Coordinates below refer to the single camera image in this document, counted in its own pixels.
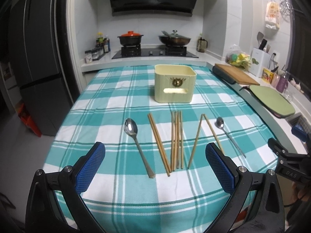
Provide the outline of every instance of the garlic bulb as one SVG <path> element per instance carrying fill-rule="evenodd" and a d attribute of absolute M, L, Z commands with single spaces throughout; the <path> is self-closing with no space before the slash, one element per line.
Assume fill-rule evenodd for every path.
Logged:
<path fill-rule="evenodd" d="M 295 82 L 295 80 L 294 80 L 294 79 L 292 79 L 292 80 L 290 81 L 290 84 L 292 84 L 293 86 L 296 86 L 296 82 Z"/>
<path fill-rule="evenodd" d="M 297 88 L 298 90 L 301 89 L 300 83 L 299 83 L 299 84 L 296 84 L 296 88 Z"/>

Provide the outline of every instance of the chopstick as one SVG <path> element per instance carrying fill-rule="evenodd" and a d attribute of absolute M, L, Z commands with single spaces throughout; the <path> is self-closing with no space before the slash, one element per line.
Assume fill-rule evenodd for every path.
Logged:
<path fill-rule="evenodd" d="M 171 171 L 174 170 L 174 112 L 171 112 L 172 116 L 172 135 L 171 135 Z"/>
<path fill-rule="evenodd" d="M 221 146 L 221 143 L 220 143 L 220 141 L 219 141 L 219 139 L 218 139 L 218 137 L 217 137 L 217 135 L 216 135 L 216 133 L 215 133 L 215 131 L 214 131 L 212 125 L 210 124 L 210 121 L 208 120 L 208 118 L 207 118 L 207 116 L 206 116 L 205 114 L 203 114 L 203 116 L 204 116 L 204 118 L 205 118 L 205 120 L 206 120 L 208 126 L 210 127 L 212 133 L 213 133 L 213 136 L 214 136 L 214 138 L 215 138 L 215 140 L 216 140 L 216 142 L 217 142 L 217 144 L 218 144 L 219 149 L 221 150 L 222 154 L 225 154 L 224 149 L 223 149 L 223 147 Z"/>
<path fill-rule="evenodd" d="M 154 135 L 154 137 L 156 139 L 156 143 L 158 145 L 158 149 L 159 149 L 159 152 L 160 152 L 160 155 L 161 155 L 161 158 L 162 158 L 162 161 L 163 161 L 164 168 L 166 170 L 167 176 L 170 176 L 171 169 L 170 169 L 170 166 L 168 164 L 166 153 L 165 153 L 165 150 L 163 148 L 163 144 L 162 144 L 162 141 L 161 141 L 158 129 L 156 127 L 156 123 L 154 122 L 152 113 L 148 114 L 148 118 L 149 118 L 149 121 L 150 121 L 151 128 L 153 130 L 153 135 Z"/>
<path fill-rule="evenodd" d="M 174 142 L 174 170 L 177 166 L 177 112 L 174 112 L 175 115 L 175 142 Z"/>
<path fill-rule="evenodd" d="M 183 115 L 182 110 L 179 111 L 180 115 L 180 168 L 183 169 Z"/>
<path fill-rule="evenodd" d="M 194 141 L 194 145 L 193 145 L 193 148 L 192 148 L 190 160 L 189 160 L 189 163 L 188 163 L 188 169 L 189 169 L 190 166 L 191 166 L 191 162 L 192 162 L 192 159 L 193 159 L 193 156 L 194 156 L 194 153 L 195 153 L 195 148 L 196 148 L 196 146 L 197 146 L 197 140 L 198 140 L 199 134 L 200 134 L 200 128 L 201 128 L 202 118 L 203 118 L 203 114 L 201 114 L 201 118 L 200 118 L 200 122 L 199 122 L 199 127 L 197 128 L 197 136 L 195 137 L 195 141 Z"/>
<path fill-rule="evenodd" d="M 177 160 L 176 160 L 176 167 L 179 168 L 179 150 L 180 150 L 180 129 L 179 129 L 180 123 L 179 123 L 179 111 L 177 111 Z"/>

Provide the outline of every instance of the screw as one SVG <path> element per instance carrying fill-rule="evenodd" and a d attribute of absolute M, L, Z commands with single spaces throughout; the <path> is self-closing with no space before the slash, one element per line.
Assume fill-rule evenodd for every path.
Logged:
<path fill-rule="evenodd" d="M 42 169 L 39 169 L 39 170 L 36 171 L 36 175 L 37 175 L 37 176 L 41 175 L 42 173 L 43 173 L 43 170 L 42 170 Z"/>
<path fill-rule="evenodd" d="M 269 173 L 270 175 L 275 175 L 275 171 L 273 171 L 272 169 L 269 169 L 269 170 L 268 170 L 268 173 Z"/>
<path fill-rule="evenodd" d="M 65 171 L 65 172 L 70 172 L 72 169 L 73 169 L 72 166 L 65 166 L 65 167 L 64 167 L 64 171 Z"/>
<path fill-rule="evenodd" d="M 246 172 L 247 168 L 245 166 L 239 166 L 238 168 L 241 172 Z"/>

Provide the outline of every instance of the yellow packaging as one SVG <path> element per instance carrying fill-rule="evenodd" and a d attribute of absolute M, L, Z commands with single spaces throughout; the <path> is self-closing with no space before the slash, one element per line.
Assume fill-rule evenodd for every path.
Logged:
<path fill-rule="evenodd" d="M 156 65 L 155 100 L 158 103 L 191 102 L 196 78 L 196 72 L 186 65 Z"/>
<path fill-rule="evenodd" d="M 264 68 L 263 72 L 262 72 L 263 81 L 265 81 L 267 83 L 271 83 L 272 78 L 273 78 L 273 73 L 269 69 Z"/>

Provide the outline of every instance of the table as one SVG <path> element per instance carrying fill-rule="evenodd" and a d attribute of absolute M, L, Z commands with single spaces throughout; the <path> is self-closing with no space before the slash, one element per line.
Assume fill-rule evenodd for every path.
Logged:
<path fill-rule="evenodd" d="M 108 232 L 203 232 L 229 198 L 205 158 L 205 146 L 215 142 L 205 120 L 190 169 L 167 176 L 147 114 L 152 112 L 168 159 L 171 111 L 183 111 L 184 165 L 188 164 L 200 115 L 205 113 L 218 134 L 225 154 L 250 171 L 275 169 L 276 156 L 267 146 L 270 129 L 234 90 L 206 67 L 197 73 L 190 104 L 154 101 L 154 66 L 119 67 L 98 72 L 68 113 L 47 156 L 44 171 L 73 165 L 96 141 L 106 146 L 106 156 L 88 190 L 81 194 L 97 221 Z M 240 156 L 222 130 L 218 116 L 247 158 Z M 149 179 L 133 139 L 123 130 L 130 117 L 138 125 L 137 139 L 151 168 Z M 63 197 L 57 198 L 71 218 Z M 245 205 L 251 201 L 249 195 Z"/>

